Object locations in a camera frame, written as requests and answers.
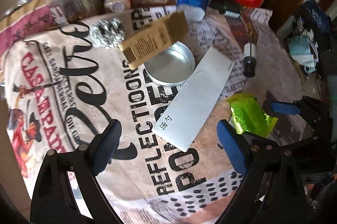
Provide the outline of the pink printed paper bag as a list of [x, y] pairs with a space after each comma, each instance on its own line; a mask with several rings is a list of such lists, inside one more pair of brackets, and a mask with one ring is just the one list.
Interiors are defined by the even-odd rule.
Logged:
[[15, 42], [56, 26], [46, 0], [31, 0], [1, 20], [1, 55]]

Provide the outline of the printed retro tablecloth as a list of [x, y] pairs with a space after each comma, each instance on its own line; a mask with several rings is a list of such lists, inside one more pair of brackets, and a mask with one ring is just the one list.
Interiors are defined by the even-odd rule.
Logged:
[[[130, 70], [118, 48], [92, 46], [88, 29], [98, 17], [43, 32], [14, 43], [1, 58], [5, 96], [12, 116], [7, 134], [27, 149], [19, 167], [29, 194], [49, 149], [70, 152], [88, 144], [117, 120], [118, 149], [98, 175], [104, 195], [126, 223], [215, 223], [242, 177], [235, 173], [216, 134], [217, 122], [230, 116], [227, 98], [253, 94], [267, 111], [271, 100], [294, 101], [304, 92], [286, 51], [267, 26], [233, 20], [209, 11], [191, 22], [185, 45], [196, 61], [210, 47], [234, 62], [211, 114], [191, 147], [182, 152], [152, 128], [180, 91], [154, 84], [140, 66]], [[255, 76], [243, 74], [243, 47], [257, 47]]]

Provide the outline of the small red white can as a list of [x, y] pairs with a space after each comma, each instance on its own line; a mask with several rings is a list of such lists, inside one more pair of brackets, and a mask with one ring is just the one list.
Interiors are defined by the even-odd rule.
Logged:
[[106, 13], [120, 13], [131, 8], [131, 0], [104, 0]]

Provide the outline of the small black white bottle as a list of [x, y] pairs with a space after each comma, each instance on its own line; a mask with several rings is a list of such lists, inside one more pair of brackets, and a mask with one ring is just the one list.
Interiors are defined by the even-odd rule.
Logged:
[[246, 43], [243, 47], [243, 74], [245, 77], [255, 76], [257, 66], [257, 47], [254, 43]]

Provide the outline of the blue white plastic cup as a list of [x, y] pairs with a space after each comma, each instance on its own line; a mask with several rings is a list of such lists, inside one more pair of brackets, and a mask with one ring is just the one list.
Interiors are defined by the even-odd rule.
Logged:
[[187, 20], [200, 22], [206, 14], [211, 0], [175, 0], [176, 11], [184, 12]]

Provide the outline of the crumpled foil ball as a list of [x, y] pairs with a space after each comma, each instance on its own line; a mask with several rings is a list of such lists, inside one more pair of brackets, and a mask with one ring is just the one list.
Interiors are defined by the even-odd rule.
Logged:
[[90, 39], [95, 48], [116, 48], [126, 37], [120, 19], [101, 19], [90, 27]]

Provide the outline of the green foil wrapper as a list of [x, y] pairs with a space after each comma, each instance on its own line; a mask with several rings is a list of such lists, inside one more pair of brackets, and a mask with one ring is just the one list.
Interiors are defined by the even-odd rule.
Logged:
[[245, 132], [267, 138], [278, 122], [262, 110], [257, 99], [247, 93], [237, 93], [227, 99], [237, 134]]

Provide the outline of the brown cardboard box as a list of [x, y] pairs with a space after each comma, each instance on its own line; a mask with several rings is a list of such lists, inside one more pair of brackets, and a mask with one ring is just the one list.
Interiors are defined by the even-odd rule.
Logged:
[[119, 49], [123, 52], [131, 70], [182, 41], [189, 33], [189, 24], [183, 11], [173, 12], [157, 19], [124, 40]]

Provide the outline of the blue patterned cloth pile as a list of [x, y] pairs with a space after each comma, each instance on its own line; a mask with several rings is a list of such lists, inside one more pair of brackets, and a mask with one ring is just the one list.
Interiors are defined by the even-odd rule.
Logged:
[[313, 31], [318, 49], [321, 51], [331, 50], [330, 20], [315, 0], [307, 0], [298, 6], [295, 17], [302, 21], [305, 30]]

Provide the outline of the round silver tin lid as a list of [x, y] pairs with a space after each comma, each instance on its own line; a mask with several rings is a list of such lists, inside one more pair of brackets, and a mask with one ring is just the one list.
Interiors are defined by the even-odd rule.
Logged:
[[144, 68], [155, 84], [179, 86], [193, 73], [195, 59], [186, 45], [176, 42], [144, 63]]

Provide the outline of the white paper envelope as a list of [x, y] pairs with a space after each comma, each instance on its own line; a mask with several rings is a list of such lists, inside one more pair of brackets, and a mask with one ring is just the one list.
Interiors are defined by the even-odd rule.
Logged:
[[211, 114], [233, 67], [228, 57], [210, 47], [152, 131], [186, 152]]

